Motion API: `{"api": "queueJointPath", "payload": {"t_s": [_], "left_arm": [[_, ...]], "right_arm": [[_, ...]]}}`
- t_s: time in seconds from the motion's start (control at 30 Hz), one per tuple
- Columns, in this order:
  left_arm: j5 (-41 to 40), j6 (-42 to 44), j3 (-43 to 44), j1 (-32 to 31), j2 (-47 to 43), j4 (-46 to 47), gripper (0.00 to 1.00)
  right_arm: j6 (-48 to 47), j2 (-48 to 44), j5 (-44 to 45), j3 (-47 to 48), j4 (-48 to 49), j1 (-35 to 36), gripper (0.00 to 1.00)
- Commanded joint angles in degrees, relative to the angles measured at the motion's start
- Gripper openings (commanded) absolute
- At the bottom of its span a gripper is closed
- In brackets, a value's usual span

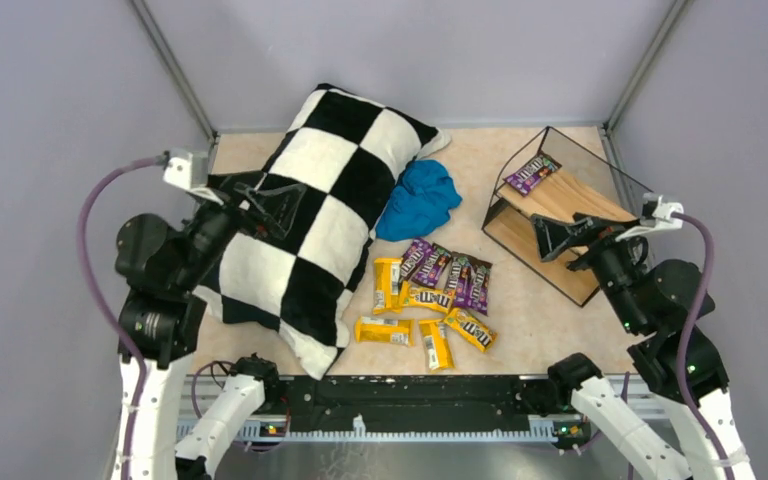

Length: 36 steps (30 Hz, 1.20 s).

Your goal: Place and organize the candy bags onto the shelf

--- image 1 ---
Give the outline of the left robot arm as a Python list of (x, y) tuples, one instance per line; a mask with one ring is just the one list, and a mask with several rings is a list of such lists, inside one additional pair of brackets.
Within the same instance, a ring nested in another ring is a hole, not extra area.
[(238, 234), (284, 239), (306, 186), (263, 189), (245, 182), (231, 195), (202, 188), (182, 228), (154, 214), (117, 234), (115, 268), (130, 291), (113, 325), (124, 402), (115, 460), (121, 479), (211, 479), (244, 423), (280, 401), (276, 365), (251, 355), (232, 363), (221, 393), (195, 427), (176, 436), (180, 401), (206, 303), (194, 293)]

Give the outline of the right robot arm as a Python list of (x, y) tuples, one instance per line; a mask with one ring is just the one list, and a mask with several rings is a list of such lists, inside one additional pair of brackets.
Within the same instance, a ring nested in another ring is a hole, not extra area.
[(698, 226), (702, 264), (668, 259), (646, 269), (648, 236), (692, 222), (677, 204), (632, 221), (577, 213), (571, 222), (542, 215), (530, 222), (542, 261), (583, 249), (568, 269), (591, 271), (623, 329), (639, 337), (629, 356), (679, 444), (665, 442), (582, 353), (552, 364), (547, 380), (525, 391), (526, 405), (541, 416), (571, 410), (587, 417), (644, 479), (753, 478), (732, 414), (726, 368), (697, 326), (715, 308), (708, 292), (715, 259), (710, 230)]

